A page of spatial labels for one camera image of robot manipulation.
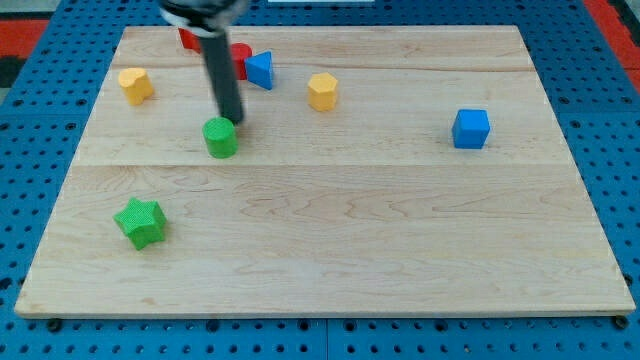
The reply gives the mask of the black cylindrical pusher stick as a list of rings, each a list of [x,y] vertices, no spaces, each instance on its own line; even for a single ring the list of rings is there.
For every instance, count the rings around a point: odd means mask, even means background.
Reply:
[[[200,37],[199,43],[219,115],[233,125],[241,124],[244,108],[227,33],[214,31],[210,36]]]

